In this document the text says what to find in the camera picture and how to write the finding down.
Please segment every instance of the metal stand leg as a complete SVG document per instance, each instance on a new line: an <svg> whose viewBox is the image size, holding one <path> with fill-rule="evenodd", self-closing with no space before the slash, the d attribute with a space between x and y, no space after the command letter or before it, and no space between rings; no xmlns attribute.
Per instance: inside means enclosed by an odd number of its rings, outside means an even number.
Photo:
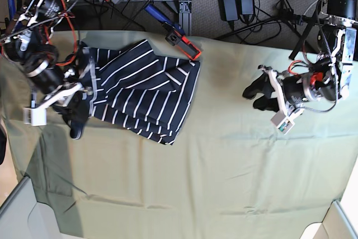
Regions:
<svg viewBox="0 0 358 239"><path fill-rule="evenodd" d="M284 22L284 23L285 23L285 25L287 25L287 26L292 30L292 32L295 33L296 36L300 39L300 40L299 40L299 44L302 43L302 44L300 44L300 48L302 48L302 45L304 44L304 42L305 42L305 40L306 40L306 38L307 38L309 32L307 33L307 35L306 35L305 33L304 33L304 35L301 35L289 22ZM307 41L306 41L305 44L306 44L307 48L308 48L311 52L316 53L316 50L313 48L313 46L312 46L311 44L309 44Z"/></svg>
<svg viewBox="0 0 358 239"><path fill-rule="evenodd" d="M179 24L187 36L191 36L192 0L179 0Z"/></svg>

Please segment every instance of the metal bracket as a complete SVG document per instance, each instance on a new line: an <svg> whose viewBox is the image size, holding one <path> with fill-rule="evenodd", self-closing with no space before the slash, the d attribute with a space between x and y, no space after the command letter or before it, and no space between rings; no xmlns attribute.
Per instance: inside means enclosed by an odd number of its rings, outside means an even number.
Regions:
<svg viewBox="0 0 358 239"><path fill-rule="evenodd" d="M343 99L349 96L349 84L351 82L353 70L353 56L355 51L357 30L347 28L345 35L345 43L342 54L342 75L340 82L340 94Z"/></svg>
<svg viewBox="0 0 358 239"><path fill-rule="evenodd" d="M21 51L26 51L27 47L29 46L30 40L31 40L31 35L32 35L32 31L31 30L26 30L21 36L21 45L20 45L20 50Z"/></svg>
<svg viewBox="0 0 358 239"><path fill-rule="evenodd" d="M59 90L56 93L47 95L39 105L36 105L34 100L31 100L31 107L23 108L23 122L32 126L46 125L46 109L59 100L63 100L65 104L68 104L68 99L71 100L73 95L82 89L82 84L78 82L69 89Z"/></svg>
<svg viewBox="0 0 358 239"><path fill-rule="evenodd" d="M191 36L192 0L179 0L179 24L187 36Z"/></svg>
<svg viewBox="0 0 358 239"><path fill-rule="evenodd" d="M277 80L277 71L267 67L262 67L261 70L268 74L271 86L274 88L277 94L277 102L280 108L280 111L275 114L275 116L271 119L271 122L283 134L287 134L293 128L293 126L295 126L294 120L303 113L304 109L296 107L293 111L291 111L286 106L286 100L282 86Z"/></svg>

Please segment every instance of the striped garment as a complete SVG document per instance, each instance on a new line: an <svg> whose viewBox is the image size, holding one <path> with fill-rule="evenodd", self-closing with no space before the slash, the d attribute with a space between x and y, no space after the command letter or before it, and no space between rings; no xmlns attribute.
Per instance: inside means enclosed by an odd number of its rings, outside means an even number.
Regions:
<svg viewBox="0 0 358 239"><path fill-rule="evenodd" d="M147 40L123 52L85 50L95 63L89 72L94 91L90 116L173 144L193 99L200 63L156 56Z"/></svg>

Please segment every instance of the white stripe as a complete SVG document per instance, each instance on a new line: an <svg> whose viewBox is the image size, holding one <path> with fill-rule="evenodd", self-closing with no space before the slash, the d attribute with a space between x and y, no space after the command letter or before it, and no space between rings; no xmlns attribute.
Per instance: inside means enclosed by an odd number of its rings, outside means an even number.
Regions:
<svg viewBox="0 0 358 239"><path fill-rule="evenodd" d="M183 96L183 93L184 93L184 89L185 89L185 86L186 86L186 82L188 81L188 77L186 77L185 78L185 80L184 80L184 84L183 84L183 86L182 86L182 89L181 89L181 92L180 92L180 95L179 95L179 99L178 99L178 101L177 101L177 104L176 104L176 106L175 106L175 108L174 108L174 111L173 111L173 114L172 114L172 116L170 117L170 120L169 120L169 122L168 122L168 129L170 129L170 123L172 123L172 120L173 120L173 118L174 118L174 116L175 116L175 113L177 112L177 109L178 109L178 106L179 106L179 103L180 103L180 101L181 101L181 97Z"/></svg>
<svg viewBox="0 0 358 239"><path fill-rule="evenodd" d="M165 57L164 58L164 68L163 68L163 70L167 69L167 62L168 62L168 57Z"/></svg>
<svg viewBox="0 0 358 239"><path fill-rule="evenodd" d="M142 42L142 43L140 43L138 46L132 48L131 50L134 50L135 48L141 46L142 44L144 44L144 43L146 43L146 42L147 42L147 40L144 41L144 42ZM119 56L121 56L121 51L119 51L118 56L117 56L116 58L114 58L112 61L110 61L109 63L107 63L104 67L102 67L102 68L100 69L100 71L101 71L102 69L104 69L107 65L109 65L110 63L112 63L113 61L115 61L116 59L118 59Z"/></svg>
<svg viewBox="0 0 358 239"><path fill-rule="evenodd" d="M154 78L155 76L157 76L157 75L159 75L159 74L161 74L161 73L163 73L163 72L164 72L164 71L161 70L161 71L157 72L156 74L151 75L149 78L146 78L146 79L144 79L144 80L142 80L142 81L140 81L140 82L137 82L137 83L135 83L135 84L133 84L133 85L131 85L131 86L126 87L126 89L132 88L132 87L134 87L134 86L137 86L138 84L141 84L141 83L143 83L143 82L146 82L146 81L150 80L151 78Z"/></svg>
<svg viewBox="0 0 358 239"><path fill-rule="evenodd" d="M100 57L100 50L97 49L97 63L98 63L98 58Z"/></svg>
<svg viewBox="0 0 358 239"><path fill-rule="evenodd" d="M94 105L97 105L97 104L104 103L104 102L107 102L107 100L102 100L102 101L94 102L93 104L94 104Z"/></svg>
<svg viewBox="0 0 358 239"><path fill-rule="evenodd" d="M105 111L103 112L102 121L105 121L106 114L107 114L108 104L105 107Z"/></svg>
<svg viewBox="0 0 358 239"><path fill-rule="evenodd" d="M116 97L114 98L113 104L112 104L112 108L114 108L114 106L116 105L117 98L118 98L118 96L121 94L122 91L123 91L123 89L120 89L119 92L117 93Z"/></svg>
<svg viewBox="0 0 358 239"><path fill-rule="evenodd" d="M95 102L97 100L97 82L96 82L96 70L94 69L95 67L95 63L92 59L92 57L89 60L89 73L91 75L91 82L92 82L92 87L93 87L93 98L90 100L89 102L89 114L91 114L93 112L93 102Z"/></svg>
<svg viewBox="0 0 358 239"><path fill-rule="evenodd" d="M159 113L159 116L158 116L158 118L157 118L157 125L159 125L159 120L161 119L161 117L162 117L162 115L163 115L163 112L164 112L164 109L165 109L165 107L166 107L166 105L167 105L167 102L168 102L168 99L169 99L169 97L170 97L170 94L171 94L171 92L168 93L167 98L164 100L164 103L163 103L161 112Z"/></svg>
<svg viewBox="0 0 358 239"><path fill-rule="evenodd" d="M114 116L113 116L113 119L112 119L112 124L116 123L117 114L118 114L118 110L116 110L116 112L114 112Z"/></svg>
<svg viewBox="0 0 358 239"><path fill-rule="evenodd" d="M106 93L109 93L112 89L114 89L115 87L117 87L121 81L123 81L123 80L125 80L125 79L127 79L127 78L130 78L130 77L132 77L132 76L138 74L139 72L141 72L141 71L147 69L148 67L154 65L154 64L155 64L156 62L158 62L158 61L159 61L159 60L155 60L153 63L150 63L150 64L146 65L145 67L143 67L143 68L141 68L140 70L138 70L138 71L132 73L131 75L126 76L126 77L124 77L124 78L121 78L120 80L118 80L117 84L114 85L112 88L110 88Z"/></svg>
<svg viewBox="0 0 358 239"><path fill-rule="evenodd" d="M128 115L125 117L124 122L123 122L123 128L125 128L125 124L127 123L128 120Z"/></svg>
<svg viewBox="0 0 358 239"><path fill-rule="evenodd" d="M147 93L147 90L144 90L142 96L141 96L140 99L139 99L139 102L138 102L137 106L135 107L135 110L134 110L134 112L133 112L133 117L134 117L134 118L136 117L136 112L138 111L139 106L140 106L140 103L142 103L143 98L144 98L144 95L145 95L146 93Z"/></svg>
<svg viewBox="0 0 358 239"><path fill-rule="evenodd" d="M195 87L196 87L197 78L199 77L199 73L200 73L200 70L197 72L196 79L195 79L195 82L194 82L194 87L193 87L193 89L192 89L192 92L191 92L191 96L190 96L188 105L186 106L186 110L185 110L184 115L183 115L183 117L182 117L182 119L181 119L181 121L180 121L180 123L179 123L179 125L178 125L178 128L177 128L176 132L179 131L180 126L182 125L182 123L183 123L183 121L184 121L184 119L185 119L185 117L186 117L186 114L188 113L188 110L189 110L189 107L190 107L190 103L191 103L192 98L193 98L193 96L194 96L194 91L195 91Z"/></svg>
<svg viewBox="0 0 358 239"><path fill-rule="evenodd" d="M93 110L92 110L92 117L95 116L96 108L97 108L97 106L95 106L95 107L93 108Z"/></svg>
<svg viewBox="0 0 358 239"><path fill-rule="evenodd" d="M176 78L174 78L172 75L170 75L168 72L166 72L166 75L167 75L173 82L175 82L175 83L178 84L178 85L181 85L181 83L180 83Z"/></svg>
<svg viewBox="0 0 358 239"><path fill-rule="evenodd" d="M178 67L178 70L183 73L184 75L188 76L188 73L186 73L182 68Z"/></svg>
<svg viewBox="0 0 358 239"><path fill-rule="evenodd" d="M135 46L134 48L130 49L129 51L132 51L132 50L134 50L134 49L138 48L139 46L141 46L142 44L144 44L144 43L146 43L146 42L148 42L148 40L147 40L147 39L146 39L146 40L144 40L142 43L139 43L137 46Z"/></svg>
<svg viewBox="0 0 358 239"><path fill-rule="evenodd" d="M169 82L170 82L170 81L165 81L165 82L163 82L162 84L160 84L160 85L158 85L158 86L155 86L155 87L149 89L148 91L156 90L156 89L158 89L158 88L164 86L165 84L168 84Z"/></svg>
<svg viewBox="0 0 358 239"><path fill-rule="evenodd" d="M123 106L122 113L125 113L125 108L127 107L128 102L129 102L129 99L132 97L133 93L134 93L134 90L132 90L132 91L130 92L130 94L129 94L129 96L128 96L127 100L125 100L125 103L124 103L124 106Z"/></svg>
<svg viewBox="0 0 358 239"><path fill-rule="evenodd" d="M157 98L158 94L159 94L159 91L157 91L156 94L154 95L154 97L153 97L153 99L152 99L152 102L150 103L150 106L149 106L149 108L148 108L148 111L147 111L147 113L145 114L144 121L148 121L148 115L149 115L150 111L152 110L153 104L154 104L154 102L156 101L156 98Z"/></svg>
<svg viewBox="0 0 358 239"><path fill-rule="evenodd" d="M148 52L142 54L141 56L139 56L139 57L135 58L134 60L130 61L128 64L125 64L124 66L122 66L122 67L120 67L119 69L117 69L115 72L113 72L112 74L110 74L110 75L108 76L108 78L104 81L104 83L102 83L102 86L103 86L104 84L106 84L106 83L108 82L108 80L109 80L114 74L116 74L117 72L121 71L123 68L129 66L130 64L133 64L134 62L138 61L140 58L143 58L144 56L146 56L147 54L151 53L152 51L153 51L153 50L150 50L150 51L148 51Z"/></svg>
<svg viewBox="0 0 358 239"><path fill-rule="evenodd" d="M81 137L81 134L82 134L82 132L81 132L81 130L79 130L79 133L77 134L77 136L74 140L78 140Z"/></svg>

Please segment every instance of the gray carpet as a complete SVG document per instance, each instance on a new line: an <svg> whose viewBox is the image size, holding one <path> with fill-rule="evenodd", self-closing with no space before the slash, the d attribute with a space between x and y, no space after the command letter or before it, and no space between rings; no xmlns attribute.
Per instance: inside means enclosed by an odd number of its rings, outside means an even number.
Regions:
<svg viewBox="0 0 358 239"><path fill-rule="evenodd" d="M261 2L261 9L266 11L267 13L274 15L276 14L277 10L275 10L275 4L278 0L260 0ZM313 2L314 0L289 0L290 4L292 5L294 12L296 14L302 14L306 8ZM143 3L129 3L127 8L125 9L125 14L128 17L133 16L136 12L143 6ZM165 14L167 14L171 19L176 20L177 16L163 3L156 4ZM119 4L116 6L120 10L123 9L124 5ZM90 13L94 15L94 11L92 7L86 7ZM266 15L260 13L260 19L263 20L267 18ZM163 27L152 17L150 17L146 12L141 12L137 18L135 19L138 23L142 24L145 29L149 32L156 32L156 33L165 33ZM91 20L82 20L79 22L81 29L98 29L98 21L96 18ZM120 30L126 24L127 20L119 16L118 14L114 13L111 18L111 12L108 12L102 17L102 24L103 29L106 30ZM243 23L237 21L235 23L235 27L240 28L244 26ZM264 42L260 45L262 46L271 46L275 48L283 48L283 49L292 49L298 38L295 34L291 32L291 30L284 24L281 24L282 30L278 37ZM302 32L304 30L304 26L298 27L298 30ZM128 30L140 30L135 24L131 24L128 27ZM258 33L252 33L247 41L250 43L257 43L260 42L270 36L275 35L279 30L278 24L270 24L265 25L262 30ZM194 36L203 36L206 38L216 38L222 34L226 34L230 32L230 27L227 22L224 22L220 19L219 14L219 6L218 0L194 0L193 1L193 12L192 12L192 32ZM245 37L247 33L242 33L241 36ZM316 27L311 34L309 35L308 41L317 46L317 33L318 28ZM230 38L225 39L227 42L239 43L240 40L232 36Z"/></svg>

